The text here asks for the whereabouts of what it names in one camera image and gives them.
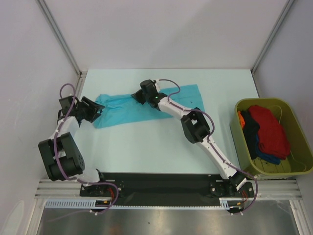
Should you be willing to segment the turquoise t shirt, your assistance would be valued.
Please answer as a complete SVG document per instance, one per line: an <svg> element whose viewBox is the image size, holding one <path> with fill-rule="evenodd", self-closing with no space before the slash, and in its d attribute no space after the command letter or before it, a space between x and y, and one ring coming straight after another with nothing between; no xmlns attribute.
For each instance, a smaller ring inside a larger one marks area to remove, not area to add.
<svg viewBox="0 0 313 235"><path fill-rule="evenodd" d="M204 110L202 96L196 84L181 86L180 93L171 96L171 99L185 107ZM93 126L97 129L172 117L152 108L148 103L142 105L136 102L130 94L101 94L95 102L105 107L101 116L93 122Z"/></svg>

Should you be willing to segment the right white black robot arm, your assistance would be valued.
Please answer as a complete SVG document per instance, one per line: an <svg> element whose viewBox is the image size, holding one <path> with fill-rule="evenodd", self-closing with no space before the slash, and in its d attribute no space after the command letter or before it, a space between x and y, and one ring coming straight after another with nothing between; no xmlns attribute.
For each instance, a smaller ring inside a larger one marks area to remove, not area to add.
<svg viewBox="0 0 313 235"><path fill-rule="evenodd" d="M131 97L142 105L148 103L152 108L180 120L186 139L200 147L220 171L221 178L226 182L226 192L230 196L238 196L243 191L246 177L215 143L212 137L215 131L213 119L198 107L191 109L173 101L171 96L179 94L181 88L176 84L178 91L167 95L160 91L160 81L142 81L140 89Z"/></svg>

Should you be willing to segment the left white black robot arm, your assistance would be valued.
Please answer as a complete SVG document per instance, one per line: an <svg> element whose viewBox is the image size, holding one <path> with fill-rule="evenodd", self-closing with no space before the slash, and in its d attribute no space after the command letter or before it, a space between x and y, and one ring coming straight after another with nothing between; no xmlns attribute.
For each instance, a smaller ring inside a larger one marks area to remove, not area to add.
<svg viewBox="0 0 313 235"><path fill-rule="evenodd" d="M74 136L82 121L93 123L101 116L105 106L86 97L74 96L60 98L61 109L58 112L57 129L47 140L38 144L48 178L52 181L77 180L83 184L91 183L96 195L104 195L108 183L100 179L99 171L85 166Z"/></svg>

